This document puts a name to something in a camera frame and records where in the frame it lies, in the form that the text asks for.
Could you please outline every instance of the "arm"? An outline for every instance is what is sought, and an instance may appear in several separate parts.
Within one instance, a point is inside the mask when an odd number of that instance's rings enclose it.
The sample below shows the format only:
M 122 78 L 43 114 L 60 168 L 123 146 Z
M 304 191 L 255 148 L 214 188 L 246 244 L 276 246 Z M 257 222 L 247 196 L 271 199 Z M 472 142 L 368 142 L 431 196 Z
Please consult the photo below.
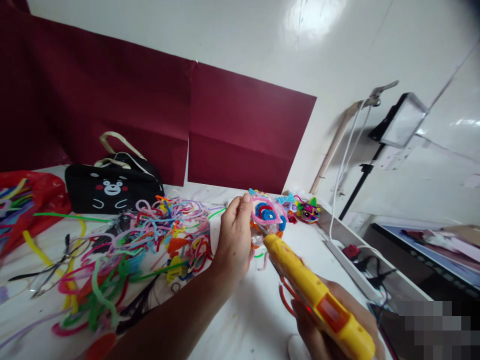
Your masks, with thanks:
M 221 217 L 210 267 L 145 316 L 112 349 L 108 359 L 186 359 L 249 269 L 249 194 L 236 197 Z

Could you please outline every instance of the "red plug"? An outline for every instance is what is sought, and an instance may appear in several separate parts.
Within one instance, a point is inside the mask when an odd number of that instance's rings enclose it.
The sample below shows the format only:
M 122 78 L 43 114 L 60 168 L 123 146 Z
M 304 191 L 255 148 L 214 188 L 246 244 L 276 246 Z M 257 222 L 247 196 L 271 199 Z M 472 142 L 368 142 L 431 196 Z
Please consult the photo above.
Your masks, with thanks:
M 359 248 L 356 247 L 355 245 L 348 245 L 342 251 L 350 261 L 357 260 L 357 257 L 360 254 Z

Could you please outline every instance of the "dark red paper backdrop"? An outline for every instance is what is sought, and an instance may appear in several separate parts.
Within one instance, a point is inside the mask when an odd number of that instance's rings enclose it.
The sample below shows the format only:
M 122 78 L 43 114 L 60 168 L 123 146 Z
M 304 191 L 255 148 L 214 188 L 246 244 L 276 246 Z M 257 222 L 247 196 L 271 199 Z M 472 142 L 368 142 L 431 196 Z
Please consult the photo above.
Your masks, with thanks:
M 33 170 L 69 162 L 41 111 L 19 15 L 22 13 L 0 2 L 1 171 Z
M 183 185 L 193 61 L 34 17 L 4 1 L 1 11 L 2 18 L 14 23 L 11 38 L 21 48 L 14 48 L 14 53 L 7 48 L 3 54 L 9 54 L 12 62 L 26 60 L 18 72 L 36 95 L 32 96 L 36 103 L 26 106 L 35 116 L 24 116 L 26 131 L 36 142 L 24 142 L 22 156 L 14 156 L 13 164 L 2 164 L 2 170 L 57 165 L 53 150 L 38 147 L 44 143 L 63 149 L 74 163 L 93 164 L 106 155 L 99 136 L 115 131 L 157 167 L 166 184 Z M 4 40 L 9 37 L 4 31 L 10 28 L 1 27 Z M 0 59 L 0 66 L 8 68 L 4 64 Z M 15 101 L 10 118 L 18 119 L 23 111 L 20 96 L 5 90 L 3 100 Z M 9 126 L 13 134 L 18 132 L 16 121 Z M 5 139 L 2 152 L 18 147 L 18 141 Z M 127 150 L 115 141 L 114 150 Z M 35 161 L 26 161 L 30 157 Z
M 280 194 L 316 97 L 199 64 L 188 181 Z
M 124 135 L 163 176 L 280 193 L 316 98 L 0 4 L 2 171 L 93 164 Z M 22 142 L 19 145 L 19 124 Z M 113 143 L 117 151 L 123 150 Z

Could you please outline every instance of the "light stand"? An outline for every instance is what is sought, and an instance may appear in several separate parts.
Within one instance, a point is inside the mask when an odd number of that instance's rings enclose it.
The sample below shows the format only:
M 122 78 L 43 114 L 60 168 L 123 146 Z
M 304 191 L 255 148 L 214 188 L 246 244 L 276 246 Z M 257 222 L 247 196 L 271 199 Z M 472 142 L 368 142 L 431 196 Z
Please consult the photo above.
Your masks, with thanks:
M 368 137 L 380 143 L 380 146 L 369 164 L 360 165 L 363 174 L 338 219 L 344 219 L 385 145 L 404 149 L 428 113 L 427 107 L 413 92 L 404 93 L 397 104 L 391 107 L 386 118 L 368 134 Z

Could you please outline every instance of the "black bag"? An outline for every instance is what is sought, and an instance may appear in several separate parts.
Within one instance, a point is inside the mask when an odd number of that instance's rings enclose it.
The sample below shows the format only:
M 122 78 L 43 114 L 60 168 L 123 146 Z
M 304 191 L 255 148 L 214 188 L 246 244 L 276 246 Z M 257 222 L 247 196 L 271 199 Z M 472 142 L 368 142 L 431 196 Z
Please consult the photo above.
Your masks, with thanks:
M 108 136 L 119 139 L 135 155 L 115 152 L 107 142 Z M 153 204 L 157 201 L 155 195 L 165 195 L 157 169 L 123 136 L 108 131 L 100 136 L 100 141 L 110 155 L 94 166 L 74 164 L 65 170 L 66 188 L 75 213 L 119 214 L 136 210 L 138 200 Z

